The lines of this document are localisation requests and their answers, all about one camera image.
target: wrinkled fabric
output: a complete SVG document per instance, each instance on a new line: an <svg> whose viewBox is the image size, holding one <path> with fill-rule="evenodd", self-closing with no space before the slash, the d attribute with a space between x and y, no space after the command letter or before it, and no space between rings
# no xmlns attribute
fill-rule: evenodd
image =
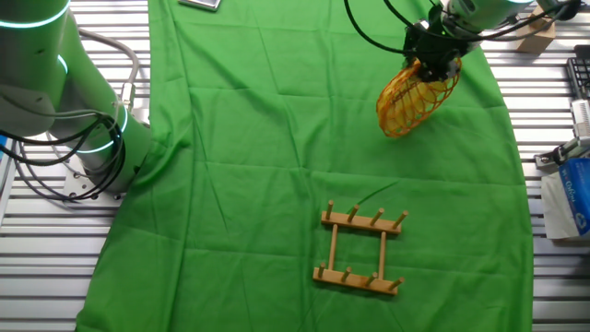
<svg viewBox="0 0 590 332"><path fill-rule="evenodd" d="M410 20L428 0L396 1ZM376 40L404 26L351 0ZM481 51L451 98L399 139L375 103L401 55L342 1L150 0L153 142L100 255L78 331L530 331L532 235L502 95ZM396 297L317 283L331 228L396 219ZM377 270L379 234L341 229L335 269Z"/></svg>

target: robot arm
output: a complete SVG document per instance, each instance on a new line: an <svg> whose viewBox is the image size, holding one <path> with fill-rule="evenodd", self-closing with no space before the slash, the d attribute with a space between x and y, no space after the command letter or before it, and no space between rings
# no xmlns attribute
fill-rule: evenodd
<svg viewBox="0 0 590 332"><path fill-rule="evenodd" d="M388 0L389 9L404 20ZM404 45L405 51L411 51L422 63L419 77L424 82L444 81L454 75L457 57L462 57L474 50L484 40L509 42L516 38L502 38L507 32L528 25L519 23L507 30L498 31L488 36L480 36L484 30L498 30L509 23L516 22L516 16L532 3L531 0L449 0L434 6L428 20L408 25ZM573 18L580 5L580 0L559 2L541 0L539 4L545 10L540 19L546 15L553 21Z"/></svg>
<svg viewBox="0 0 590 332"><path fill-rule="evenodd" d="M69 0L0 2L0 134L23 142L46 131L65 140L91 130L65 144L94 184L112 176L104 170L120 158L114 152L120 140L123 165L101 190L122 193L147 154L151 134L129 114L133 85L125 83L121 101L84 51L68 8ZM100 117L111 124L96 124Z"/></svg>

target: black cable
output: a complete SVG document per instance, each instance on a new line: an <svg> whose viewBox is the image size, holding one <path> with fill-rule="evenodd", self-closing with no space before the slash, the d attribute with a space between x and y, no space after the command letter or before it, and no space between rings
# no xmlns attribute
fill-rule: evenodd
<svg viewBox="0 0 590 332"><path fill-rule="evenodd" d="M119 174L121 173L121 170L123 169L124 166L124 160L125 160L125 146L124 146L124 142L121 139L121 129L118 125L115 126L115 129L113 130L114 133L110 133L113 139L113 159L111 161L109 161L109 167L107 170L107 175L105 175L101 181L96 184L92 189L88 190L86 193L79 195L79 196L66 196L62 193L56 192L55 190L53 190L49 185L47 185L44 181L42 181L37 174L35 173L35 171L32 169L31 165L28 163L25 163L25 165L27 166L32 178L38 182L41 186L43 186L45 189L49 190L51 193L53 193L55 196L48 196L44 193L42 193L41 191L37 190L37 188L35 188L31 182L29 182L29 180L25 177L24 172L22 171L22 168L20 167L20 162L16 162L17 164L17 170L18 170L18 174L19 176L23 179L23 181L25 182L25 184L27 184L27 186L33 191L35 192L37 195L42 196L46 199L50 199L50 200L59 200L59 201L77 201L77 200L83 200L83 199L88 199L88 198L92 198L94 196L99 195L100 193L102 193L104 190L106 190L113 182L114 180L119 176ZM27 158L24 146L22 145L22 143L20 143L20 153L23 156L24 159ZM112 173L112 169L113 168L117 168L115 173Z"/></svg>
<svg viewBox="0 0 590 332"><path fill-rule="evenodd" d="M66 160L70 159L72 156L74 156L80 150L80 148L82 148L82 145L86 142L86 140L88 139L90 134L92 134L92 131L94 130L94 128L96 128L98 125L100 125L104 121L105 121L105 118L102 115L99 115L99 118L97 119L96 122L91 124L88 128L86 128L82 132L71 136L71 137L74 137L74 136L79 136L80 134L82 135L80 140L77 142L77 144L74 146L74 148L70 152L68 152L62 158L58 158L56 160L51 160L51 161L27 160L27 159L20 157L18 154L14 153L9 148L6 148L5 146L3 146L1 144L0 144L0 151L4 152L8 157L10 157L14 160L23 162L23 163L30 163L31 165L34 165L34 166L54 166L54 165L57 165L58 163L66 161ZM5 135L4 131L0 130L0 135ZM14 135L10 135L8 137L10 137L16 141L22 142L22 143L28 143L28 144L40 145L40 146L47 146L47 144L37 144L37 142L51 143L51 142L26 139L26 138L14 136Z"/></svg>
<svg viewBox="0 0 590 332"><path fill-rule="evenodd" d="M16 135L10 134L10 133L8 133L8 132L6 132L4 130L0 130L0 135L6 136L8 138L12 138L14 140L17 140L17 141L20 141L20 142L23 142L23 143L32 144L32 145L38 145L38 146L49 147L49 146L52 146L52 145L63 145L65 143L70 143L70 142L74 141L75 139L78 139L78 138L84 136L86 134L86 132L91 127L92 127L92 129L94 129L94 127L96 127L96 125L98 125L98 123L100 121L102 121L102 119L105 118L104 115L101 115L101 114L97 114L97 116L98 116L97 120L94 123L92 123L90 126L88 126L85 130L83 130L83 131L81 131L81 132L79 132L77 134L74 134L72 136L68 136L66 138L57 139L57 140L54 140L54 141L38 141L38 140L29 139L29 138L25 138L25 137L21 137L21 136L16 136Z"/></svg>
<svg viewBox="0 0 590 332"><path fill-rule="evenodd" d="M494 38L491 39L489 41L491 42L514 42L514 41L520 41L524 38L528 38L530 36L536 35L541 31L547 30L551 24L555 23L556 20L558 20L563 14L565 13L565 8L563 8L562 10L560 10L559 13L557 13L555 15L555 17L553 17L552 19L550 19L549 21L547 21L545 24L543 24L543 26L537 30L534 31L530 31L528 33L525 33L523 35L520 36L512 36L512 37L498 37L498 38Z"/></svg>
<svg viewBox="0 0 590 332"><path fill-rule="evenodd" d="M399 20L401 20L404 24L406 24L410 29L418 30L420 33L425 33L427 35L430 35L432 37L436 37L439 39L444 39L444 40L449 40L449 41L461 41L461 42L483 42L483 41L487 41L487 40L492 40L493 38L496 38L496 37L501 37L501 36L508 34L510 32L519 30L522 27L525 27L525 26L529 25L530 23L532 23L540 18L545 17L548 13L553 12L558 9L561 9L564 6L567 6L569 3L572 2L572 1L568 1L568 2L561 3L557 6L554 6L551 9L547 10L547 11L542 12L541 14L538 14L538 15L528 18L527 20L523 21L522 23L515 24L512 27L510 27L509 29L499 31L499 32L493 33L491 35L477 36L474 38L456 38L456 37L448 37L448 36L439 35L439 34L432 33L427 30L421 30L421 29L415 27L410 21L408 21L406 18L404 18L404 16L399 11L397 11L397 9L395 9L395 7L391 4L391 2L389 2L389 0L383 0L383 1L385 2L385 5L387 6L387 8L392 13L394 13L394 15Z"/></svg>
<svg viewBox="0 0 590 332"><path fill-rule="evenodd" d="M359 24L357 23L356 19L354 19L354 16L352 15L352 11L350 10L350 4L348 3L348 0L344 0L344 7L347 10L347 15L348 15L348 19L350 20L350 23L352 23L352 26L354 27L354 30L357 31L357 33L367 42L369 42L370 44L372 44L373 46L377 46L382 50L386 50L389 51L391 53L398 53L398 54L414 54L414 52L412 51L405 51L405 50L399 50L399 49L395 49L393 47L389 47L389 46L385 46L381 43L379 43L378 41L373 40L371 37L369 37L366 33L364 33L362 31L362 29L359 27Z"/></svg>

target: silver slats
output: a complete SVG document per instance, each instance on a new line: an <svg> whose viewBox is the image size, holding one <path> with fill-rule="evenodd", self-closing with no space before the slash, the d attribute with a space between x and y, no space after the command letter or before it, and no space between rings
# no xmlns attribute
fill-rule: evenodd
<svg viewBox="0 0 590 332"><path fill-rule="evenodd" d="M100 252L103 244L104 237L6 237L0 241L0 253L3 255L95 255Z"/></svg>
<svg viewBox="0 0 590 332"><path fill-rule="evenodd" d="M85 298L90 278L2 278L1 297Z"/></svg>
<svg viewBox="0 0 590 332"><path fill-rule="evenodd" d="M590 312L590 301L543 301L533 302L533 320L556 321L580 319Z"/></svg>
<svg viewBox="0 0 590 332"><path fill-rule="evenodd" d="M536 279L533 295L538 298L590 298L590 280Z"/></svg>
<svg viewBox="0 0 590 332"><path fill-rule="evenodd" d="M80 299L0 299L0 322L10 319L73 319L82 309Z"/></svg>
<svg viewBox="0 0 590 332"><path fill-rule="evenodd" d="M62 322L2 322L0 320L0 331L2 332L32 332L32 331L48 331L48 332L65 332L73 331L76 328L76 323L72 319L70 323Z"/></svg>
<svg viewBox="0 0 590 332"><path fill-rule="evenodd" d="M74 0L71 8L81 28L116 38L137 51L141 71L134 115L147 118L151 65L147 1ZM560 23L558 39L540 56L515 53L512 43L482 44L509 109L523 162L534 234L535 332L590 331L590 248L545 238L540 177L546 173L533 163L535 154L573 137L572 94L564 65L573 57L573 46L588 44L588 37L590 13L584 12ZM130 71L129 59L95 41L84 39L83 44L120 93ZM32 158L53 158L49 148L26 149ZM35 171L56 190L63 188L64 167ZM0 227L0 331L72 331L115 210L76 211L45 202L19 178L8 203ZM6 287L14 289L3 294Z"/></svg>
<svg viewBox="0 0 590 332"><path fill-rule="evenodd" d="M533 324L533 332L588 332L590 324Z"/></svg>

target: wooden peg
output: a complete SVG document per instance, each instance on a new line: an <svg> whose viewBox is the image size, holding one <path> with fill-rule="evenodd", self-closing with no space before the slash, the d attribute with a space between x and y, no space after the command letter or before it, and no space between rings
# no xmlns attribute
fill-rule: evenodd
<svg viewBox="0 0 590 332"><path fill-rule="evenodd" d="M369 287L369 285L371 285L372 281L377 279L379 275L377 274L377 272L373 272L371 274L371 276L367 279L367 283L365 283L365 287Z"/></svg>
<svg viewBox="0 0 590 332"><path fill-rule="evenodd" d="M324 269L325 269L325 263L322 262L322 264L320 264L320 270L317 273L318 277L321 278L324 275Z"/></svg>
<svg viewBox="0 0 590 332"><path fill-rule="evenodd" d="M371 219L371 226L375 224L375 222L377 222L377 220L379 220L379 217L381 217L381 215L385 212L384 208L380 208L379 211L377 211L377 214L375 215L375 217L373 217Z"/></svg>
<svg viewBox="0 0 590 332"><path fill-rule="evenodd" d="M330 243L330 257L328 258L328 269L334 269L334 256L336 255L336 240L338 238L338 225L332 226L332 242Z"/></svg>
<svg viewBox="0 0 590 332"><path fill-rule="evenodd" d="M359 210L359 208L360 207L358 204L352 208L352 211L350 211L350 214L348 215L348 219L347 219L348 222L352 221L352 219L354 218L354 215L357 214L357 211Z"/></svg>
<svg viewBox="0 0 590 332"><path fill-rule="evenodd" d="M406 281L406 280L404 279L404 277L402 277L402 278L392 282L391 286L389 286L388 290L393 291L397 286L401 285L402 282L404 282L404 281Z"/></svg>
<svg viewBox="0 0 590 332"><path fill-rule="evenodd" d="M407 214L407 211L402 212L402 215L399 216L399 218L394 223L394 229L396 229L397 226L399 226L399 224L402 223L402 221L404 221L404 219L407 217Z"/></svg>
<svg viewBox="0 0 590 332"><path fill-rule="evenodd" d="M345 282L350 272L352 272L352 267L347 267L347 270L344 271L344 275L342 275L342 279L340 281Z"/></svg>
<svg viewBox="0 0 590 332"><path fill-rule="evenodd" d="M379 279L385 278L385 242L387 241L387 233L381 232L381 248L379 250Z"/></svg>
<svg viewBox="0 0 590 332"><path fill-rule="evenodd" d="M330 199L328 202L328 209L325 211L325 218L330 219L330 215L332 214L332 208L334 207L334 201Z"/></svg>

